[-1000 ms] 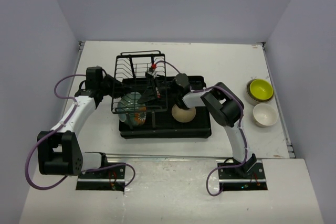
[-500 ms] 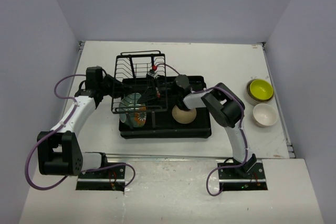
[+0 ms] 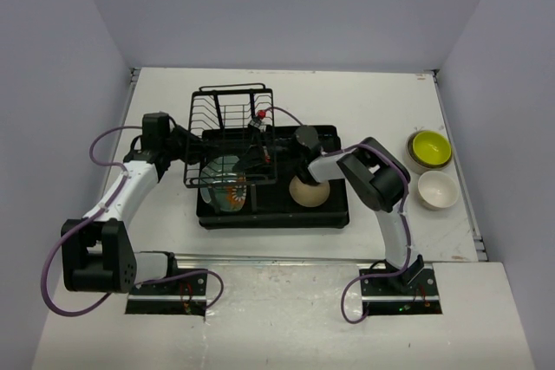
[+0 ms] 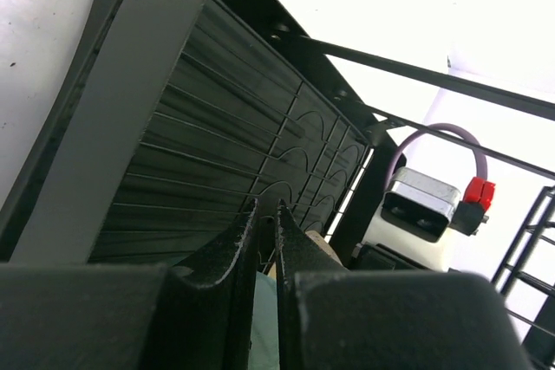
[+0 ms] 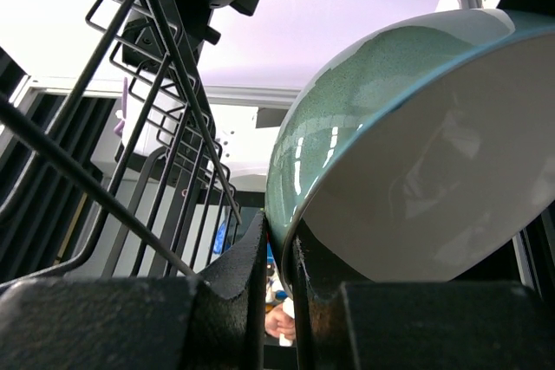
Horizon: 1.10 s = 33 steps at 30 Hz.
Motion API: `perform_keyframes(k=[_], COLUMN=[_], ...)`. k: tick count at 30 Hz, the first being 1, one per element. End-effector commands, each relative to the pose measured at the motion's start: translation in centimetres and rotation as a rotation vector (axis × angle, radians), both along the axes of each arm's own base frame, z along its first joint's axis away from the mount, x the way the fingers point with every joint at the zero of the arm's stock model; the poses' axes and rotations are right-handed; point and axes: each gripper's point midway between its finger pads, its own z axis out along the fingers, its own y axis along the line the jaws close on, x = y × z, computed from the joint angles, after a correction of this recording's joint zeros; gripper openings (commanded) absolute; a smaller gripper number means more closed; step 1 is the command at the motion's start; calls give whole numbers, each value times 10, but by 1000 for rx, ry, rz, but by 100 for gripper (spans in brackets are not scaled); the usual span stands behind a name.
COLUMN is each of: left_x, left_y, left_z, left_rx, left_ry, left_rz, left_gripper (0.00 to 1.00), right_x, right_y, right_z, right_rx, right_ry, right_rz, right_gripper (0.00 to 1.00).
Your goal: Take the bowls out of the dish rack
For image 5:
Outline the teal glazed bowl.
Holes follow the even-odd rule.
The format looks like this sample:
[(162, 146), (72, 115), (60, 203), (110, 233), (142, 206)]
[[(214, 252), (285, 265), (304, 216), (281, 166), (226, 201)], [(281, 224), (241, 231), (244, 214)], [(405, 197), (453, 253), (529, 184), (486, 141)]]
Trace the teal glazed bowl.
[(451, 10), (365, 36), (286, 114), (265, 195), (292, 286), (302, 225), (374, 282), (445, 282), (554, 199), (554, 20)]

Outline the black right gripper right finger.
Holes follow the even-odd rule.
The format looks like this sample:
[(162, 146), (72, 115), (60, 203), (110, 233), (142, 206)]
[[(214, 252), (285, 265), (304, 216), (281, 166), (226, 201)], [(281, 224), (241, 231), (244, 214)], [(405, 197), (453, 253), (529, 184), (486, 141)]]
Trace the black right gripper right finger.
[(291, 287), (302, 369), (554, 366), (553, 312), (516, 282), (371, 282), (300, 224)]

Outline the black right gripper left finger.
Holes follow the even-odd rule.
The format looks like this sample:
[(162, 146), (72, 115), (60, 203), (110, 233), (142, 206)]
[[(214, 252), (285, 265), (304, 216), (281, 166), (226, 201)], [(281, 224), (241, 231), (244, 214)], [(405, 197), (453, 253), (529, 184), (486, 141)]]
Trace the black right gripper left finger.
[(259, 369), (265, 216), (196, 276), (26, 279), (1, 296), (4, 369)]

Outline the black wire dish rack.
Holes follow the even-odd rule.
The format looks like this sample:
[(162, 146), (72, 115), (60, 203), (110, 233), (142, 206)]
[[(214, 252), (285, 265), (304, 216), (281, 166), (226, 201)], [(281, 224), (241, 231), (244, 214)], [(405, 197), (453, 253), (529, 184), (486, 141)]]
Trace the black wire dish rack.
[[(152, 276), (190, 276), (182, 251), (197, 205), (218, 194), (220, 206), (240, 212), (198, 62), (184, 63), (176, 45), (180, 24), (168, 22), (160, 0), (93, 0), (85, 21), (98, 41), (43, 123), (14, 98), (1, 100), (1, 127), (28, 154), (2, 181), (3, 286), (79, 269), (110, 218), (119, 227), (104, 276), (114, 274), (129, 237), (139, 244), (133, 276), (148, 250)], [(108, 110), (89, 87), (103, 61), (124, 74), (121, 143), (108, 185), (95, 179), (87, 157)]]

